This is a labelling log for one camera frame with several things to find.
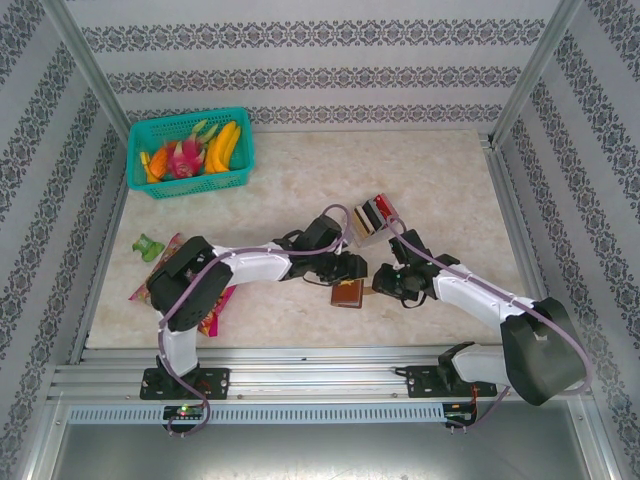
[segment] marble floor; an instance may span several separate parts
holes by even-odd
[[[152,264],[132,252],[145,233],[164,243],[178,232],[223,246],[261,245],[304,229],[331,203],[353,206],[385,192],[409,228],[439,255],[523,294],[509,239],[475,131],[262,133],[254,135],[249,184],[153,200],[130,191],[93,319],[89,348],[155,348],[157,317],[128,300]],[[361,250],[370,277],[393,263],[387,242]],[[201,347],[336,347],[497,342],[475,318],[427,300],[406,310],[375,294],[363,308],[329,305],[331,290],[304,283],[241,285],[225,308],[219,336]]]

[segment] robotic arm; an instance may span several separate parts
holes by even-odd
[[[259,280],[284,281],[308,272],[333,285],[367,276],[367,263],[359,255],[330,251],[315,255],[287,255],[270,250],[308,252],[331,246],[342,236],[337,222],[322,214],[303,232],[293,231],[258,248],[212,246],[203,237],[185,243],[147,281],[153,307],[165,315],[189,287],[191,279],[216,257],[227,254],[211,268],[171,317],[162,335],[166,360],[183,377],[198,366],[197,327],[227,287]]]
[[[409,230],[401,237],[431,256],[415,230]],[[389,243],[396,265],[381,266],[374,275],[373,290],[399,299],[405,308],[420,306],[427,297],[450,303],[499,331],[502,336],[501,346],[465,342],[442,354],[438,359],[438,373],[449,389],[455,388],[459,382],[497,383],[512,386],[528,403],[541,405],[585,377],[582,359],[560,335],[510,301],[487,292],[478,285],[479,282],[465,280],[471,271],[456,258],[444,254],[436,260],[462,275],[441,269],[406,248],[397,238]],[[481,282],[515,299],[505,290],[485,280]],[[551,320],[579,342],[560,302],[551,297],[540,302],[523,297],[517,300]],[[407,301],[418,303],[411,307]]]
[[[403,241],[431,257],[415,230],[400,237],[402,241],[394,238],[389,242],[396,265],[381,266],[373,278],[373,290],[397,298],[406,308],[422,305],[427,297],[453,304],[502,336],[502,345],[465,342],[439,357],[438,374],[449,390],[462,382],[496,383],[511,386],[527,402],[541,405],[585,378],[586,364],[566,339],[570,337],[579,346],[577,334],[558,301],[518,297],[516,302],[515,296],[489,282],[471,281],[470,270],[450,255],[435,258],[445,266],[441,268],[407,248]],[[262,247],[230,249],[212,246],[202,237],[191,238],[147,281],[151,303],[163,316],[193,288],[161,331],[166,357],[158,361],[158,367],[166,380],[173,381],[163,363],[168,362],[185,381],[198,367],[197,326],[225,288],[258,280],[286,281],[308,272],[328,285],[366,277],[367,264],[362,257],[331,247],[340,238],[340,225],[325,214],[305,231],[291,232]],[[200,272],[200,281],[191,286]],[[407,302],[417,304],[412,307]],[[518,307],[518,302],[560,327],[566,338]]]

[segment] red snack package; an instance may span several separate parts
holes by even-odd
[[[149,290],[147,290],[147,280],[151,275],[153,275],[162,265],[164,265],[169,258],[176,253],[182,245],[186,242],[184,235],[181,233],[177,233],[173,236],[173,238],[169,241],[167,248],[164,252],[162,252],[162,256],[158,261],[158,264],[153,268],[149,276],[145,279],[144,283],[138,287],[138,289],[133,292],[133,295],[129,297],[129,300],[132,302],[143,302],[151,307],[151,298],[149,294]],[[220,298],[216,302],[216,305],[213,309],[207,314],[207,316],[200,322],[198,325],[198,331],[203,333],[208,337],[216,337],[218,336],[218,317],[222,312],[222,309],[229,301],[231,294],[235,290],[234,287],[227,288]]]

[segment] metal frame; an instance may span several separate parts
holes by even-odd
[[[71,52],[85,80],[98,98],[100,106],[109,117],[109,121],[120,140],[126,145],[131,122],[118,102],[107,77],[96,62],[93,52],[73,19],[65,0],[42,0],[42,6]]]
[[[107,275],[107,267],[109,266],[109,259],[111,258],[111,252],[113,251],[113,245],[115,243],[116,234],[118,233],[118,226],[120,225],[120,219],[124,212],[124,206],[127,201],[127,195],[129,193],[129,187],[126,183],[120,186],[120,192],[116,199],[115,212],[111,218],[109,224],[109,230],[105,238],[104,245],[100,251],[100,257],[98,258],[98,266],[96,273],[94,274],[94,282],[91,285],[89,291],[89,297],[87,298],[87,308],[84,310],[82,319],[80,320],[80,326],[78,328],[78,336],[76,342],[72,346],[71,355],[69,357],[69,363],[71,365],[77,365],[82,359],[82,352],[84,351],[84,345],[89,336],[89,329],[93,316],[96,313],[98,307],[98,300],[100,299],[100,291],[104,284],[104,278]]]
[[[518,208],[513,185],[509,181],[506,165],[500,150],[495,150],[488,141],[481,138],[489,175],[496,191],[498,205],[504,218],[504,224],[509,235],[511,249],[516,260],[520,277],[522,278],[525,293],[531,298],[544,298],[548,295],[547,289],[542,281],[542,275],[537,265],[532,263],[535,258],[531,240],[527,235],[527,229],[522,217],[522,212]]]
[[[395,367],[411,364],[434,365],[437,356],[447,348],[205,349],[199,353],[202,366],[224,365],[231,369],[229,398],[212,402],[214,409],[223,406],[251,411],[265,406],[342,405],[357,410],[425,405],[438,408],[443,402],[468,401],[469,398],[410,399],[405,379],[393,371]],[[145,402],[138,398],[142,372],[154,365],[155,354],[151,349],[88,350],[82,364],[58,366],[21,478],[51,478],[74,406],[99,405],[122,410],[182,403]],[[510,395],[505,401],[522,400]],[[593,399],[557,397],[553,401],[568,403],[590,478],[620,478]]]
[[[509,96],[505,104],[496,126],[494,127],[489,138],[491,144],[501,145],[506,135],[509,133],[511,126],[518,118],[527,97],[533,90],[536,82],[542,75],[547,62],[553,56],[564,32],[567,30],[569,23],[578,11],[578,7],[582,4],[581,0],[560,0],[555,12],[551,16],[547,28],[542,32],[540,41],[536,45],[531,58],[527,62],[522,75],[518,78],[513,92]]]

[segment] teal plastic basket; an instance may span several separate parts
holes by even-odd
[[[168,180],[160,183],[147,183],[144,167],[140,162],[140,152],[150,155],[165,143],[173,140],[184,140],[191,133],[193,126],[207,119],[203,131],[218,123],[218,132],[227,123],[235,120],[242,128],[242,133],[231,156],[230,172],[213,175],[199,175],[181,180]],[[141,190],[153,198],[171,198],[193,193],[210,192],[222,188],[239,187],[249,181],[249,173],[255,160],[253,137],[249,115],[244,108],[233,107],[206,112],[188,113],[174,117],[143,120],[131,127],[129,149],[127,152],[127,183],[133,190]]]

